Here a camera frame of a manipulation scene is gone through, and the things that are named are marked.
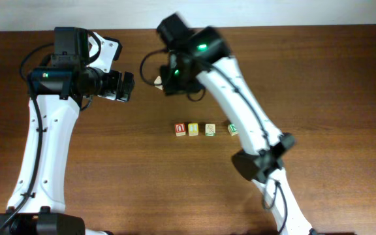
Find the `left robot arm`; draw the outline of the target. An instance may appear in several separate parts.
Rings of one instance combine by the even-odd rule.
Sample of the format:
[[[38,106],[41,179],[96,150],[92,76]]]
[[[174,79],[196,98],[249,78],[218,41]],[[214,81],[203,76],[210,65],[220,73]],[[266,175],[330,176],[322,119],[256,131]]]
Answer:
[[[54,49],[22,72],[29,94],[29,129],[22,166],[0,234],[90,234],[80,217],[65,212],[65,171],[72,131],[94,97],[128,102],[130,72],[112,69],[122,44],[79,27],[56,27]]]

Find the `red letter U block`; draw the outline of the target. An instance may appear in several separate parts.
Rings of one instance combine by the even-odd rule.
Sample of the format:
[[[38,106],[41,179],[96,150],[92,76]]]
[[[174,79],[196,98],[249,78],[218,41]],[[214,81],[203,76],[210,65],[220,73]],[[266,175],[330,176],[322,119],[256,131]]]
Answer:
[[[176,123],[174,125],[175,134],[176,136],[185,136],[186,135],[186,129],[184,123]]]

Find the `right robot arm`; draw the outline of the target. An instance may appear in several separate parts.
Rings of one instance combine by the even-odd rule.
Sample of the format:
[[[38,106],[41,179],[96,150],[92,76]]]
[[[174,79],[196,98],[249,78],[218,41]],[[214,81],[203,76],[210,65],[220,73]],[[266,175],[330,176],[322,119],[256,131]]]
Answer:
[[[194,32],[161,26],[157,32],[170,53],[172,81],[188,92],[194,82],[204,86],[234,125],[242,148],[232,163],[262,193],[262,207],[272,213],[278,233],[315,234],[290,189],[282,160],[295,138],[264,113],[222,36],[212,27]]]

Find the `green letter N block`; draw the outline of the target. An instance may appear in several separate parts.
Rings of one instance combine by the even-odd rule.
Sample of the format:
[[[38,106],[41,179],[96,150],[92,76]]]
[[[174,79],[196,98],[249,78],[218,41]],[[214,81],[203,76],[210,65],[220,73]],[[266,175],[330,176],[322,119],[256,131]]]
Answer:
[[[238,134],[238,130],[237,130],[237,128],[234,126],[233,123],[230,123],[230,124],[228,125],[228,132],[229,132],[229,134],[230,134],[231,136],[235,136],[235,135]]]

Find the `yellow letter wooden block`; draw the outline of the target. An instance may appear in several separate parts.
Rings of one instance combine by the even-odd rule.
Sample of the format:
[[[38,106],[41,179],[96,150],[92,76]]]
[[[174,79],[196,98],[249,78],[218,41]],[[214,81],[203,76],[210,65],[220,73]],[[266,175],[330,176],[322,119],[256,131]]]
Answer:
[[[189,136],[198,136],[199,134],[197,123],[189,123],[187,126],[187,130],[188,130]]]

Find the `teal sided picture block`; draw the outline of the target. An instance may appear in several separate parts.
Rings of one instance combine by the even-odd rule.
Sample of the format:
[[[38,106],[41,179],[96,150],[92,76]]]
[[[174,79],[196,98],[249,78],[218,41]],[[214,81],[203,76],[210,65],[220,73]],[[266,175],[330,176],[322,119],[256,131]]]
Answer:
[[[216,135],[215,124],[211,124],[211,123],[205,124],[205,135],[206,136],[215,136]]]

